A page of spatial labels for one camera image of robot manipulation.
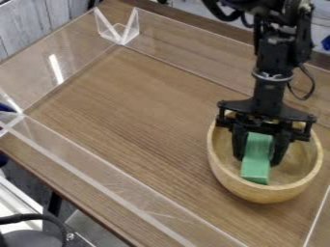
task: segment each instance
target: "wooden bowl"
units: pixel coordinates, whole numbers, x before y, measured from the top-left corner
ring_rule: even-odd
[[[323,146],[312,132],[312,140],[296,141],[281,164],[272,168],[271,184],[250,182],[240,177],[241,161],[233,156],[233,134],[216,123],[208,133],[208,155],[213,173],[224,186],[260,204],[280,203],[299,196],[312,184],[324,160]]]

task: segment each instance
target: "bowl rim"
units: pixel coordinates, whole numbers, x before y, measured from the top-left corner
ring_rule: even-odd
[[[222,169],[222,171],[226,173],[226,175],[229,177],[232,177],[237,182],[244,183],[246,186],[261,189],[261,190],[268,190],[268,191],[283,191],[283,190],[291,190],[293,188],[301,187],[305,184],[308,184],[316,177],[316,175],[319,174],[321,167],[323,167],[323,161],[324,161],[324,149],[323,149],[323,145],[320,142],[320,139],[315,133],[315,131],[312,131],[312,139],[315,140],[315,145],[317,148],[317,152],[316,152],[316,163],[315,163],[315,167],[312,169],[312,171],[309,172],[309,174],[301,178],[300,180],[283,184],[283,185],[265,185],[265,184],[260,184],[260,183],[254,183],[246,179],[244,179],[242,177],[240,177],[238,175],[236,175],[232,170],[224,165],[224,163],[221,162],[221,159],[218,157],[218,155],[216,154],[216,149],[214,149],[214,145],[213,145],[213,136],[214,136],[214,131],[217,129],[216,126],[216,121],[213,122],[209,131],[208,131],[208,152],[209,155],[212,155],[213,160],[217,163],[217,166]]]

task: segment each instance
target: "wood grain surface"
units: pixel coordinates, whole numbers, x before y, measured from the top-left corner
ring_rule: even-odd
[[[102,10],[108,16],[128,20],[132,5],[110,0]],[[253,59],[244,62],[253,66]],[[303,246],[329,185],[330,131],[320,124],[315,128],[325,148],[325,165],[308,191],[283,204],[249,203],[218,182],[206,154],[217,101],[241,98],[245,96],[237,91],[117,47],[27,114],[249,246]],[[0,147],[132,245],[178,245],[14,136],[0,140]],[[93,164],[86,164],[86,169],[93,170]]]

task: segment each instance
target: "green object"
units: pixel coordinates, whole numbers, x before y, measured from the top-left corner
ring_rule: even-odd
[[[269,184],[273,139],[272,135],[249,132],[241,165],[241,177],[261,184]]]

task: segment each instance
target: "wooden table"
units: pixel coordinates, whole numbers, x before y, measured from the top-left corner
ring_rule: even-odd
[[[101,9],[122,21],[129,19],[133,5],[250,41],[245,31],[148,1],[109,0]],[[253,58],[245,59],[253,65]],[[313,62],[330,69],[324,61],[329,58],[316,55]],[[327,87],[330,76],[320,73],[320,78]],[[325,166],[312,188],[287,203],[252,204],[220,184],[206,156],[206,132],[217,101],[240,98],[245,98],[240,92],[120,46],[26,113],[249,246],[303,246],[329,184],[330,131],[321,124],[315,127],[325,148]],[[327,107],[328,98],[315,101],[320,102],[319,107]],[[0,140],[0,148],[132,245],[178,245],[15,136]],[[93,164],[86,166],[93,171]]]

